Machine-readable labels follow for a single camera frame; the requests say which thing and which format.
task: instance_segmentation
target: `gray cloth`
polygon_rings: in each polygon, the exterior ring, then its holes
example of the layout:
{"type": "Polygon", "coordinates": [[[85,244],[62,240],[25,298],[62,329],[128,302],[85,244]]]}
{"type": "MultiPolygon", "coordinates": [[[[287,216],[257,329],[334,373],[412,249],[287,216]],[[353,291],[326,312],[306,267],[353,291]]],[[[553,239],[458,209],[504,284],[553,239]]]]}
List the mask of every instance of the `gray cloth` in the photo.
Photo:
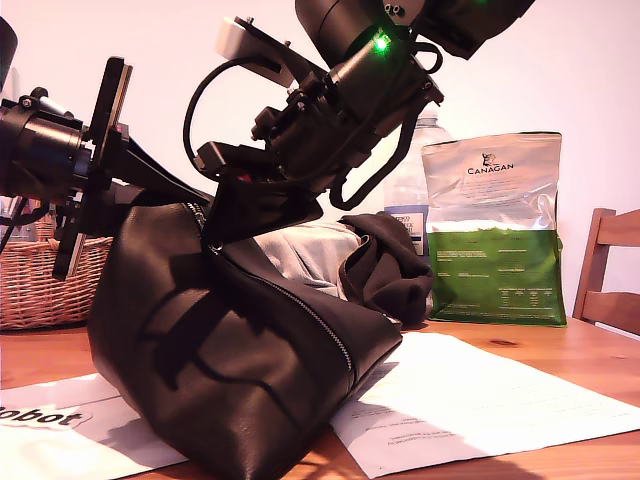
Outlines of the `gray cloth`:
{"type": "Polygon", "coordinates": [[[309,222],[265,233],[255,240],[285,278],[346,300],[338,270],[361,242],[347,226],[309,222]]]}

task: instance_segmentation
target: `zipper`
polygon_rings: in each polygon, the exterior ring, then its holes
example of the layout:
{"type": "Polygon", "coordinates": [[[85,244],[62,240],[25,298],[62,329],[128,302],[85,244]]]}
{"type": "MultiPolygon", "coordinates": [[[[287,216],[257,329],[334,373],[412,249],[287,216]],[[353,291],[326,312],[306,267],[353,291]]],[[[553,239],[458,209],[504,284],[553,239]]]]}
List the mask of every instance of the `zipper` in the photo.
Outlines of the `zipper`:
{"type": "MultiPolygon", "coordinates": [[[[185,205],[195,217],[196,223],[198,224],[198,228],[200,229],[200,233],[202,233],[202,230],[204,229],[204,225],[206,223],[206,217],[204,215],[204,211],[202,210],[202,207],[196,203],[185,203],[185,205]]],[[[208,247],[209,247],[209,250],[211,250],[211,252],[214,255],[220,255],[222,252],[222,246],[208,245],[208,247]]],[[[347,370],[349,372],[353,370],[353,362],[351,360],[351,355],[349,355],[349,351],[347,350],[347,347],[345,347],[342,340],[340,340],[340,337],[338,337],[336,332],[333,331],[333,329],[327,324],[327,322],[325,322],[322,318],[320,318],[320,316],[316,312],[314,312],[313,309],[309,307],[309,305],[304,303],[302,300],[300,300],[298,297],[296,297],[294,294],[292,294],[288,290],[282,288],[280,285],[277,285],[273,282],[270,282],[269,280],[266,280],[262,277],[254,275],[251,272],[248,272],[247,270],[240,267],[238,264],[236,264],[233,260],[231,260],[227,256],[224,256],[224,258],[227,262],[229,262],[231,265],[233,265],[235,268],[240,270],[242,273],[244,273],[248,277],[251,277],[254,280],[258,280],[264,283],[265,285],[268,285],[269,287],[278,291],[281,295],[284,295],[285,297],[289,298],[293,302],[297,303],[305,312],[307,312],[307,314],[309,314],[313,319],[315,319],[316,322],[320,324],[320,326],[324,329],[325,332],[327,332],[327,334],[329,334],[329,336],[333,339],[333,341],[336,343],[338,348],[340,348],[340,351],[342,352],[342,355],[344,356],[347,362],[347,370]]]]}

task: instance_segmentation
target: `plastic water bottle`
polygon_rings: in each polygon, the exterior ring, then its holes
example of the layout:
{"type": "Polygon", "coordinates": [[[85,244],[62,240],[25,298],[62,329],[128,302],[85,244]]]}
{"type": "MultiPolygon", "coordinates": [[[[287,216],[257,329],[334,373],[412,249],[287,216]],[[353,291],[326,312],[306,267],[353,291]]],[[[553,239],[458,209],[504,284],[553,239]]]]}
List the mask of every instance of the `plastic water bottle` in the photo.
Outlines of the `plastic water bottle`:
{"type": "Polygon", "coordinates": [[[429,261],[426,221],[429,195],[420,150],[425,145],[453,140],[438,125],[438,112],[427,108],[418,117],[409,153],[384,180],[384,211],[400,220],[411,235],[416,253],[429,261]]]}

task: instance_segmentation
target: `wooden table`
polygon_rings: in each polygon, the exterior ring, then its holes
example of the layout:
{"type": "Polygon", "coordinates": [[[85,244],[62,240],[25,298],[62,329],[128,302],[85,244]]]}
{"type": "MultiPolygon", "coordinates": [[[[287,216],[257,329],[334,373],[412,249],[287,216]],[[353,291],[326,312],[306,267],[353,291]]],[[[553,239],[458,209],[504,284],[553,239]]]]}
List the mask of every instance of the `wooden table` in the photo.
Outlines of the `wooden table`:
{"type": "MultiPolygon", "coordinates": [[[[425,331],[518,360],[604,395],[640,407],[640,343],[569,319],[566,329],[432,322],[425,331]]],[[[95,371],[84,328],[0,335],[2,388],[95,371]]],[[[210,479],[192,463],[136,478],[210,479]]],[[[286,478],[363,479],[358,465],[327,428],[286,478]]],[[[640,479],[640,431],[533,452],[454,462],[392,475],[402,479],[640,479]]]]}

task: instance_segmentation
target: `white paper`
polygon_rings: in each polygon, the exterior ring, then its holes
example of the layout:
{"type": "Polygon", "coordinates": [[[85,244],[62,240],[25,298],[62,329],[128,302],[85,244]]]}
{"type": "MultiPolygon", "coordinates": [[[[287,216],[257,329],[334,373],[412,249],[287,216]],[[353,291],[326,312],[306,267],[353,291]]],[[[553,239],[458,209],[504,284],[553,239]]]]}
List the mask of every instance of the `white paper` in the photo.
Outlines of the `white paper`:
{"type": "Polygon", "coordinates": [[[640,408],[454,337],[408,333],[332,420],[369,478],[640,429],[640,408]]]}
{"type": "Polygon", "coordinates": [[[2,479],[104,480],[185,460],[98,374],[0,391],[2,479]]]}

